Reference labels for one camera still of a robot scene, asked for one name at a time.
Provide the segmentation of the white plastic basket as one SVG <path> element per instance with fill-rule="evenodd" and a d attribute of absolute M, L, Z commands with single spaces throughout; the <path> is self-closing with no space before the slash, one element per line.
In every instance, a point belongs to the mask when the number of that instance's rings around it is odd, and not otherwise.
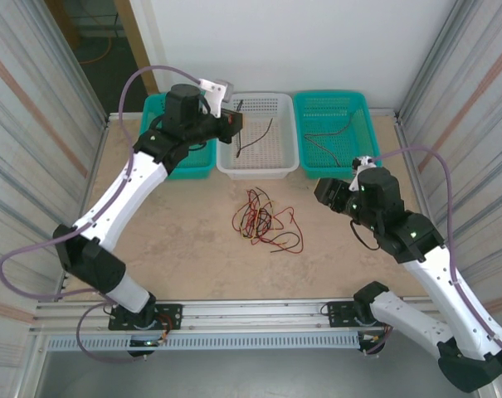
<path fill-rule="evenodd" d="M 300 165 L 293 100 L 281 93 L 234 94 L 241 143 L 217 143 L 217 169 L 232 180 L 282 179 Z"/>

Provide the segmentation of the teal plastic basket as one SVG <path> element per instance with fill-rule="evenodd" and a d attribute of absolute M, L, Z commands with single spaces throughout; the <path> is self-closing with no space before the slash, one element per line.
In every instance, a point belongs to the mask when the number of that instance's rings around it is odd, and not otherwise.
<path fill-rule="evenodd" d="M 151 122 L 164 112 L 165 93 L 148 96 L 144 101 L 139 134 L 144 134 Z M 173 180 L 207 178 L 216 165 L 216 155 L 216 143 L 213 140 L 208 141 L 203 147 L 194 146 L 168 178 Z"/>
<path fill-rule="evenodd" d="M 366 99 L 359 92 L 302 92 L 293 104 L 300 166 L 307 177 L 350 180 L 354 158 L 380 154 Z"/>

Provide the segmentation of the translucent corrugated side panel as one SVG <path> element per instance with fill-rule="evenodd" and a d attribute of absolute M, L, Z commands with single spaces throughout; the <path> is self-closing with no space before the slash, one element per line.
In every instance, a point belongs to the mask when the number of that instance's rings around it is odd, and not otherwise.
<path fill-rule="evenodd" d="M 106 115 L 43 0 L 0 0 L 0 258 L 51 238 L 85 205 Z M 0 279 L 0 398 L 17 394 L 34 294 L 53 294 L 53 248 Z"/>
<path fill-rule="evenodd" d="M 502 0 L 457 0 L 399 112 L 432 220 L 502 325 Z"/>

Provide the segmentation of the brown wooden board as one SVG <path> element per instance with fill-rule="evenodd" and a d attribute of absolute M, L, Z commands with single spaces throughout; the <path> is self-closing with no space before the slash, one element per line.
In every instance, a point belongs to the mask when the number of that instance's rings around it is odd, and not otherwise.
<path fill-rule="evenodd" d="M 75 51 L 80 45 L 80 33 L 66 11 L 65 0 L 44 0 L 44 2 L 70 48 Z"/>

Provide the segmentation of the wooden door frame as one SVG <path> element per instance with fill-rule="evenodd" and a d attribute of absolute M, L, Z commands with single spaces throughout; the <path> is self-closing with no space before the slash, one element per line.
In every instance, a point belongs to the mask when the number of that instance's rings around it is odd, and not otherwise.
<path fill-rule="evenodd" d="M 125 35 L 133 53 L 137 67 L 143 68 L 149 66 L 149 58 L 143 44 L 138 23 L 134 16 L 130 0 L 113 0 L 116 11 L 122 22 Z M 142 81 L 148 95 L 158 93 L 158 86 L 152 71 L 146 71 L 142 74 Z"/>

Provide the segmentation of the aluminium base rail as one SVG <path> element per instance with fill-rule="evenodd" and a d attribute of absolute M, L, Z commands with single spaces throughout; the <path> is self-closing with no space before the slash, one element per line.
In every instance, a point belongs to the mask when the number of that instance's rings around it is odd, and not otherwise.
<path fill-rule="evenodd" d="M 328 299 L 291 300 L 184 300 L 176 322 L 179 332 L 307 332 L 328 329 L 324 316 Z M 107 332 L 108 307 L 96 301 L 41 303 L 30 332 L 72 334 L 80 317 L 87 316 L 81 331 Z"/>

